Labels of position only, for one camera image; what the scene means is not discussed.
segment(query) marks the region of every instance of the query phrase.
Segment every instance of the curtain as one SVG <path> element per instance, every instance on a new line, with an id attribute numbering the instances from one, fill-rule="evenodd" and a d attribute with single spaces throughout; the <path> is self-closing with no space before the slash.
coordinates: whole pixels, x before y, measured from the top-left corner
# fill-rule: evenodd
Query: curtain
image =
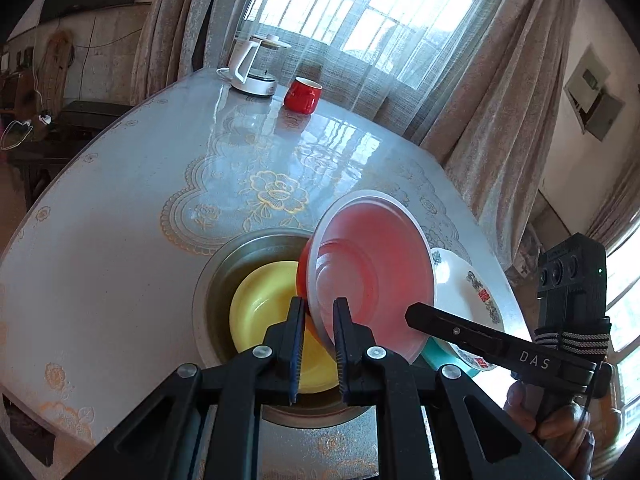
<path id="1" fill-rule="evenodd" d="M 586 235 L 603 244 L 607 254 L 625 243 L 640 225 L 639 152 L 640 128 L 634 136 L 620 175 L 587 229 Z"/>
<path id="2" fill-rule="evenodd" d="M 324 99 L 419 143 L 500 1 L 251 0 L 238 38 L 279 36 L 292 45 L 280 84 L 318 81 Z"/>
<path id="3" fill-rule="evenodd" d="M 421 143 L 503 268 L 513 261 L 542 177 L 578 2 L 502 0 Z"/>
<path id="4" fill-rule="evenodd" d="M 228 56 L 245 0 L 154 0 L 131 76 L 135 105 L 202 66 Z"/>

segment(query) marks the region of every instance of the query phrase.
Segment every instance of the table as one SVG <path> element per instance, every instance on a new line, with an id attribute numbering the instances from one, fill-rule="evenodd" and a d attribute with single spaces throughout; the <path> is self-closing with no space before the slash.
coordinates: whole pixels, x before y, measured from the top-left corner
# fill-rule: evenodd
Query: table
<path id="1" fill-rule="evenodd" d="M 0 372 L 8 396 L 46 428 L 95 444 L 178 365 L 200 364 L 191 304 L 209 257 L 242 232 L 312 230 L 353 189 L 404 204 L 431 246 L 478 270 L 505 330 L 529 338 L 434 158 L 328 102 L 293 114 L 281 108 L 284 91 L 245 96 L 213 70 L 196 72 L 124 115 L 39 197 L 0 264 Z M 507 372 L 484 375 L 481 386 L 504 402 L 497 378 Z M 374 410 L 324 430 L 264 425 L 264 478 L 375 468 Z"/>

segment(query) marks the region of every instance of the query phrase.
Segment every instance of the stainless steel bowl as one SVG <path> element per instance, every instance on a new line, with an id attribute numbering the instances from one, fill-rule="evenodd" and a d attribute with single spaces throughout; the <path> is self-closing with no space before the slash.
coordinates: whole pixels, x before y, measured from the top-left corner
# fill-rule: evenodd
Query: stainless steel bowl
<path id="1" fill-rule="evenodd" d="M 284 227 L 253 231 L 229 241 L 211 257 L 198 279 L 192 311 L 193 333 L 206 367 L 221 365 L 238 354 L 229 330 L 229 309 L 242 280 L 271 262 L 297 261 L 311 235 Z M 290 408 L 266 406 L 262 417 L 291 428 L 327 428 L 366 409 L 343 404 L 336 386 L 317 394 L 299 394 Z"/>

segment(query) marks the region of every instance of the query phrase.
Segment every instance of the electrical box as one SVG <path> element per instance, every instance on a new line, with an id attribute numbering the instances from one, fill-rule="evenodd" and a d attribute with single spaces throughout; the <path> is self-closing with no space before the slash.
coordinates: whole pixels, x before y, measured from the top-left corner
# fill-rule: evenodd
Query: electrical box
<path id="1" fill-rule="evenodd" d="M 582 132 L 598 140 L 604 139 L 625 105 L 607 92 L 609 73 L 589 46 L 564 87 Z"/>

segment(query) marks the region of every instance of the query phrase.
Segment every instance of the white ceramic plate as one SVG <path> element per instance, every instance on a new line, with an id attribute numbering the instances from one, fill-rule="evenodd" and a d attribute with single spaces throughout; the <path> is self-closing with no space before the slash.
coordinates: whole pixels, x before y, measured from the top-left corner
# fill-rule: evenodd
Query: white ceramic plate
<path id="1" fill-rule="evenodd" d="M 431 250 L 431 256 L 437 289 L 435 307 L 504 332 L 500 310 L 478 272 L 456 253 L 446 249 L 434 248 Z M 486 372 L 495 368 L 494 364 L 477 355 L 441 339 L 435 339 L 445 352 L 457 355 L 475 370 Z"/>

